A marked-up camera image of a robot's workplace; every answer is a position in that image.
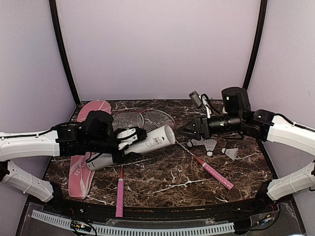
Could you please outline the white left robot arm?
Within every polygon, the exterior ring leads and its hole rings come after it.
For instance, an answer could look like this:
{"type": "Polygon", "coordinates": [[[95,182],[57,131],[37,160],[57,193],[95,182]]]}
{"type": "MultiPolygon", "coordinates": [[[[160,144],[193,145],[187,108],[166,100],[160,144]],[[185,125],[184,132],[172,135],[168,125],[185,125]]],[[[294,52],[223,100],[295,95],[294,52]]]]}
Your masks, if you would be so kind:
{"type": "Polygon", "coordinates": [[[58,214],[69,211],[69,202],[55,183],[44,181],[18,167],[14,158],[34,156],[74,156],[89,153],[110,154],[114,161],[123,162],[137,157],[127,149],[147,138],[138,126],[113,128],[113,117],[104,111],[91,111],[81,122],[65,122],[41,132],[0,135],[0,182],[49,202],[58,214]]]}

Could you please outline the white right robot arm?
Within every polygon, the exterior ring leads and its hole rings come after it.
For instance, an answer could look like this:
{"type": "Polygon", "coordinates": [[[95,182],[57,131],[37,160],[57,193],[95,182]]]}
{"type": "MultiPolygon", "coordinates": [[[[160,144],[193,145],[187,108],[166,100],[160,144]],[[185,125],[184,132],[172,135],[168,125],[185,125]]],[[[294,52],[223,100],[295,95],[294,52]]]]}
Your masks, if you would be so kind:
{"type": "MultiPolygon", "coordinates": [[[[224,114],[194,118],[178,128],[178,134],[201,140],[208,139],[213,134],[240,131],[263,142],[279,143],[314,155],[314,129],[295,123],[279,113],[263,109],[252,111],[245,88],[225,88],[221,94],[224,114]]],[[[311,162],[283,178],[262,183],[256,199],[251,203],[251,209],[255,213],[262,213],[269,207],[271,201],[314,185],[315,163],[311,162]]]]}

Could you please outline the white shuttlecock tube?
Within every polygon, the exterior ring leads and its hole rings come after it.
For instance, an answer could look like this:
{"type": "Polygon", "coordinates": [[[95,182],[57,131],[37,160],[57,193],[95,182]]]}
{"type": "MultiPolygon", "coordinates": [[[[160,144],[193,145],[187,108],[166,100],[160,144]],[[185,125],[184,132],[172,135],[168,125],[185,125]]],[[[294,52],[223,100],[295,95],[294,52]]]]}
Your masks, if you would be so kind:
{"type": "Polygon", "coordinates": [[[90,170],[95,171],[113,164],[124,164],[124,154],[136,152],[149,153],[175,144],[175,134],[169,125],[164,125],[147,134],[147,138],[138,143],[128,146],[122,154],[99,153],[90,155],[86,163],[90,170]]]}

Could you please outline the white shuttlecock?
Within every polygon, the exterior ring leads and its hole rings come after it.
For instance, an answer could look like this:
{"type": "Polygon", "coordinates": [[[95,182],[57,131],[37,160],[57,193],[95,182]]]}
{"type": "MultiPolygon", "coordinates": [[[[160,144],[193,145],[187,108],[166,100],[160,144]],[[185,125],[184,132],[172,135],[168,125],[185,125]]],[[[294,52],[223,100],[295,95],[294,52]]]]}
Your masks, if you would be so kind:
{"type": "Polygon", "coordinates": [[[204,145],[204,141],[203,140],[195,140],[195,139],[191,139],[187,142],[187,146],[189,148],[194,147],[194,146],[203,146],[204,145]]]}
{"type": "Polygon", "coordinates": [[[204,140],[203,143],[207,151],[207,156],[211,157],[213,155],[213,151],[216,147],[217,141],[214,139],[207,139],[204,140]]]}
{"type": "Polygon", "coordinates": [[[222,148],[221,152],[231,160],[237,160],[238,158],[238,148],[222,148]]]}

